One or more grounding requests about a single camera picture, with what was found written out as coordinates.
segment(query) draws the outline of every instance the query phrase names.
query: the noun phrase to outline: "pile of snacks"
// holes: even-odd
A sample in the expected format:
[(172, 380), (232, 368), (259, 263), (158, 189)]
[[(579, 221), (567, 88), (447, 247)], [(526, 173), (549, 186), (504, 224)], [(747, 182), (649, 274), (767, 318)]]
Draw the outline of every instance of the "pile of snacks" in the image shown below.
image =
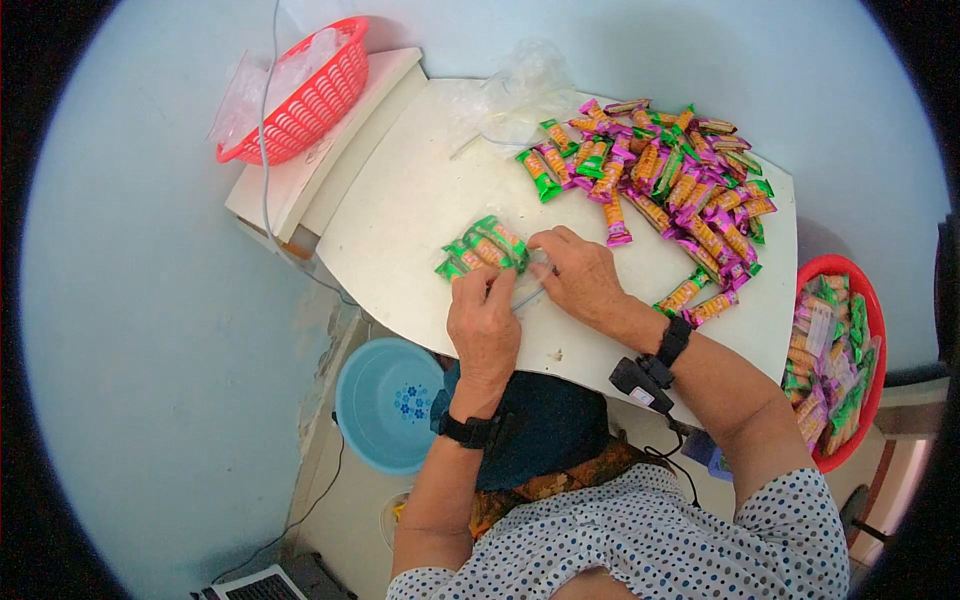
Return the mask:
[[(698, 263), (697, 270), (655, 307), (682, 315), (694, 327), (737, 304), (736, 291), (760, 271), (751, 245), (765, 243), (760, 215), (776, 211), (773, 190), (760, 165), (744, 154), (750, 144), (726, 121), (699, 118), (693, 106), (681, 114), (650, 110), (647, 99), (600, 108), (567, 125), (583, 141), (570, 140), (555, 120), (541, 126), (550, 140), (519, 154), (547, 202), (580, 187), (599, 203), (607, 221), (607, 246), (633, 241), (620, 207), (626, 198), (664, 239), (672, 239)], [(720, 294), (688, 310), (684, 306), (708, 282)]]
[(804, 286), (781, 386), (811, 452), (819, 445), (829, 456), (856, 432), (879, 345), (849, 276), (819, 276)]
[(493, 215), (471, 225), (462, 237), (444, 246), (444, 252), (446, 260), (434, 271), (447, 281), (483, 266), (498, 270), (514, 268), (517, 276), (521, 276), (530, 261), (526, 243)]

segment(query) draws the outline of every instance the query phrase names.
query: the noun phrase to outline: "red plastic basket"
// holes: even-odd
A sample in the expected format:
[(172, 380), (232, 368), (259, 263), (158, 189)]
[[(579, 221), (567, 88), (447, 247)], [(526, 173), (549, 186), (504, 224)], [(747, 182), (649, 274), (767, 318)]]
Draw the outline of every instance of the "red plastic basket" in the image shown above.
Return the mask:
[[(367, 51), (363, 46), (363, 36), (369, 26), (366, 18), (355, 16), (324, 28), (332, 27), (350, 35), (350, 39), (332, 59), (264, 119), (263, 134), (266, 138), (267, 160), (271, 165), (286, 162), (305, 151), (330, 131), (356, 103), (369, 74)], [(308, 36), (277, 62), (306, 50), (312, 39), (313, 35)], [(217, 162), (234, 158), (250, 164), (263, 164), (257, 129), (227, 151), (224, 151), (223, 144), (217, 144)]]
[(860, 408), (860, 426), (857, 427), (856, 433), (829, 456), (821, 455), (819, 446), (813, 449), (813, 462), (824, 473), (834, 470), (850, 458), (850, 455), (867, 435), (867, 430), (874, 422), (876, 408), (880, 404), (880, 395), (883, 393), (883, 379), (887, 373), (887, 331), (883, 324), (883, 311), (880, 310), (880, 302), (876, 299), (874, 286), (870, 284), (870, 280), (863, 275), (859, 267), (839, 254), (817, 256), (803, 265), (797, 272), (797, 296), (800, 295), (800, 290), (804, 287), (804, 284), (816, 276), (842, 275), (844, 273), (850, 275), (850, 291), (863, 295), (867, 306), (867, 324), (870, 327), (870, 335), (880, 336), (882, 342), (876, 357), (874, 381), (870, 386), (870, 391), (863, 402), (863, 406)]

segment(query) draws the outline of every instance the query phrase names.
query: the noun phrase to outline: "white wall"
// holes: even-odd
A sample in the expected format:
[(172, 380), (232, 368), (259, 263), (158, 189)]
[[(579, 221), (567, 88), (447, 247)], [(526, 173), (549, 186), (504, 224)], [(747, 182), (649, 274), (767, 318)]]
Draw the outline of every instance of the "white wall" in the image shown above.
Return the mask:
[(272, 5), (122, 4), (36, 172), (21, 295), (36, 412), (73, 510), (140, 598), (187, 597), (280, 532), (329, 344), (333, 294), (233, 224), (242, 165), (204, 141)]
[[(935, 358), (940, 158), (853, 1), (289, 2), (303, 29), (375, 15), (369, 47), (420, 45), (432, 77), (489, 75), (517, 40), (546, 36), (584, 91), (733, 120), (795, 176), (801, 252), (847, 248), (874, 282), (890, 368)], [(279, 532), (297, 406), (327, 343), (292, 325), (312, 292), (229, 222), (240, 165), (203, 142), (230, 67), (268, 47), (271, 9), (122, 4), (36, 173), (21, 298), (40, 425), (86, 531), (144, 598), (182, 597)], [(283, 14), (280, 27), (285, 48), (298, 36)]]

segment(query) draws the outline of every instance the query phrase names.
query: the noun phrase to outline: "left hand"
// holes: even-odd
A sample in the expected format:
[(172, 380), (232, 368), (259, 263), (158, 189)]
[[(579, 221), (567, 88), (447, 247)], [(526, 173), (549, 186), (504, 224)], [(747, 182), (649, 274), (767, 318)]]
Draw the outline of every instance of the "left hand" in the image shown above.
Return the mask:
[[(510, 310), (516, 271), (498, 272), (486, 267), (453, 280), (453, 302), (446, 318), (446, 332), (460, 356), (460, 398), (489, 412), (495, 410), (507, 381), (514, 373), (520, 350), (520, 321)], [(461, 389), (467, 394), (459, 394)]]

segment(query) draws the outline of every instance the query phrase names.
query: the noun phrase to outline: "blue plastic basin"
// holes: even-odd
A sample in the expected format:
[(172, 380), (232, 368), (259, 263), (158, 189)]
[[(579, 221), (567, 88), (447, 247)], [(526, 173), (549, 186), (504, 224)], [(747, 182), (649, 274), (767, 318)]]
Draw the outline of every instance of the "blue plastic basin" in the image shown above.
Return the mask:
[(347, 359), (337, 379), (337, 423), (357, 456), (393, 475), (416, 473), (435, 434), (430, 404), (444, 371), (407, 340), (370, 340)]

